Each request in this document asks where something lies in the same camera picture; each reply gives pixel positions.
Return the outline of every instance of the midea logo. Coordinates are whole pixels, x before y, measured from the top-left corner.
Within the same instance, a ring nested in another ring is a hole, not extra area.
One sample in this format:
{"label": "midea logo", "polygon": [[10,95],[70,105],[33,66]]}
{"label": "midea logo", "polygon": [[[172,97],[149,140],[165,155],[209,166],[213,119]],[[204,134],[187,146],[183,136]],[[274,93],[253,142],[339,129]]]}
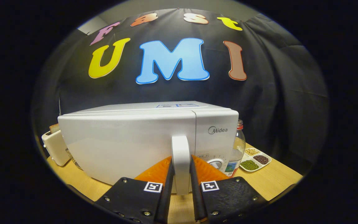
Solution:
{"label": "midea logo", "polygon": [[208,134],[212,135],[218,132],[227,132],[227,129],[217,129],[215,126],[210,126],[208,129]]}

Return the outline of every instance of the bottle label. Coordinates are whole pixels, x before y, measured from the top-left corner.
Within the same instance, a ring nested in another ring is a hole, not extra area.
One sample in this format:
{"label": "bottle label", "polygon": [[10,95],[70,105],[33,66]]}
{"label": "bottle label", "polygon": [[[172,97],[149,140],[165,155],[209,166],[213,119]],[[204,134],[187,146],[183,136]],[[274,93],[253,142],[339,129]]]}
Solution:
{"label": "bottle label", "polygon": [[234,176],[234,174],[236,174],[238,167],[240,166],[240,162],[241,159],[237,161],[229,161],[226,170],[223,173],[226,174],[226,176],[228,177]]}

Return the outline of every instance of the letter cutout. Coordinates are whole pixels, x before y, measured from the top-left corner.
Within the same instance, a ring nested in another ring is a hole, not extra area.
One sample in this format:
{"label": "letter cutout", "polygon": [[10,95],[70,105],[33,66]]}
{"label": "letter cutout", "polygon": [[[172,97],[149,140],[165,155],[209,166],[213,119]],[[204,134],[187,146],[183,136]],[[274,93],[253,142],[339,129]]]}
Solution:
{"label": "letter cutout", "polygon": [[183,19],[191,23],[208,24],[208,20],[205,19],[205,16],[199,14],[186,13]]}
{"label": "letter cutout", "polygon": [[244,72],[243,59],[241,57],[243,49],[238,44],[230,41],[225,40],[223,44],[229,49],[230,62],[232,64],[232,69],[229,71],[230,78],[244,81],[247,79],[247,74]]}
{"label": "letter cutout", "polygon": [[116,22],[115,24],[111,24],[108,27],[101,29],[98,35],[96,36],[96,38],[94,39],[94,41],[89,45],[92,46],[93,44],[101,41],[103,39],[103,35],[107,35],[112,30],[113,27],[118,26],[119,24],[120,22]]}
{"label": "letter cutout", "polygon": [[113,44],[113,46],[115,46],[115,48],[111,55],[111,60],[107,65],[105,65],[103,67],[100,66],[100,60],[103,56],[104,51],[108,48],[108,45],[96,49],[92,53],[93,57],[91,60],[91,64],[89,65],[89,72],[88,72],[89,76],[91,78],[100,78],[100,77],[103,77],[103,76],[109,74],[110,72],[112,72],[112,70],[114,70],[114,68],[120,62],[125,43],[127,43],[130,40],[131,40],[130,38],[124,38],[124,39],[116,41]]}
{"label": "letter cutout", "polygon": [[234,24],[238,24],[236,21],[233,21],[229,18],[226,17],[217,17],[218,20],[221,20],[223,22],[223,24],[225,24],[225,26],[232,28],[233,30],[243,30],[240,27],[236,27]]}
{"label": "letter cutout", "polygon": [[131,26],[137,26],[137,25],[140,25],[142,23],[147,23],[147,22],[153,21],[153,20],[155,20],[157,18],[158,18],[157,13],[147,14],[145,16],[141,16],[141,17],[135,19],[135,22],[133,22],[131,24]]}
{"label": "letter cutout", "polygon": [[209,73],[204,69],[201,56],[203,40],[197,38],[184,38],[171,52],[161,41],[150,41],[141,44],[143,49],[142,71],[136,78],[138,84],[156,82],[158,75],[154,73],[154,62],[157,64],[162,76],[166,80],[172,78],[175,68],[182,60],[182,70],[178,72],[180,80],[206,80]]}

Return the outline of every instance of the sticker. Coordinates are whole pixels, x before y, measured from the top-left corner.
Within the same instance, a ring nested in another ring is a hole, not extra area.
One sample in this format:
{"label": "sticker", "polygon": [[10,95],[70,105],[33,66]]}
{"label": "sticker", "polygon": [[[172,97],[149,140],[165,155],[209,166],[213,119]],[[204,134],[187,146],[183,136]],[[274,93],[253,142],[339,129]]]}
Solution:
{"label": "sticker", "polygon": [[247,79],[247,74],[243,68],[243,58],[241,57],[241,51],[243,50],[238,44],[230,41],[223,41],[223,44],[229,49],[230,63],[232,69],[229,71],[230,78],[234,80],[244,81]]}
{"label": "sticker", "polygon": [[235,26],[235,24],[238,24],[236,21],[233,21],[226,17],[217,17],[218,20],[221,20],[223,24],[229,28],[232,28],[233,30],[243,30],[241,27]]}
{"label": "sticker", "polygon": [[226,170],[223,172],[226,174],[226,176],[231,177],[234,174],[236,174],[236,171],[238,170],[238,167],[240,166],[241,160],[237,161],[229,161],[227,164]]}
{"label": "sticker", "polygon": [[165,80],[170,80],[179,62],[182,69],[177,73],[180,80],[207,80],[209,72],[204,69],[201,45],[203,40],[198,38],[184,38],[179,41],[173,51],[161,41],[150,41],[140,45],[143,49],[143,61],[140,75],[136,78],[138,84],[154,83],[158,75],[154,72],[157,65]]}
{"label": "sticker", "polygon": [[176,104],[161,104],[157,106],[158,108],[172,108],[172,107],[177,107]]}
{"label": "sticker", "polygon": [[209,153],[208,153],[208,154],[199,155],[199,158],[207,158],[208,156],[209,156]]}
{"label": "sticker", "polygon": [[218,184],[216,181],[208,181],[208,182],[201,182],[201,187],[203,188],[203,192],[205,191],[212,191],[212,190],[219,190]]}
{"label": "sticker", "polygon": [[157,18],[158,18],[157,13],[147,14],[145,16],[141,16],[141,17],[135,19],[135,21],[131,24],[131,26],[137,26],[142,23],[148,23],[148,22],[153,21]]}
{"label": "sticker", "polygon": [[162,190],[162,183],[147,182],[144,191],[160,193]]}
{"label": "sticker", "polygon": [[124,50],[125,44],[130,41],[130,38],[124,38],[116,41],[112,44],[115,48],[112,52],[110,62],[105,66],[100,66],[100,61],[105,50],[109,47],[105,45],[103,47],[99,47],[93,52],[91,64],[89,65],[88,74],[91,78],[100,78],[105,75],[108,75],[114,68],[118,65],[121,59],[122,51]]}
{"label": "sticker", "polygon": [[205,16],[199,14],[186,13],[183,19],[190,23],[208,24],[208,20],[205,19]]}
{"label": "sticker", "polygon": [[115,24],[111,24],[108,27],[101,29],[98,35],[96,36],[96,38],[94,39],[94,41],[92,41],[92,43],[90,44],[90,46],[101,41],[103,39],[103,35],[107,35],[112,30],[113,27],[118,26],[119,24],[120,22],[116,22]]}
{"label": "sticker", "polygon": [[198,105],[195,105],[195,104],[177,104],[176,106],[185,107],[185,106],[198,106]]}

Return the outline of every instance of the white microwave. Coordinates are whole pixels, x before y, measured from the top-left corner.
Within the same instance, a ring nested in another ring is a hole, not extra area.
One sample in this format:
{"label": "white microwave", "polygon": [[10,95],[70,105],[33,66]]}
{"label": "white microwave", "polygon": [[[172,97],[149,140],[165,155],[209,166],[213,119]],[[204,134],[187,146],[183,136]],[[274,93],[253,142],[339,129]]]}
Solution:
{"label": "white microwave", "polygon": [[177,194],[191,191],[191,154],[224,172],[237,121],[237,111],[197,101],[108,105],[58,117],[64,142],[88,176],[115,184],[172,156]]}

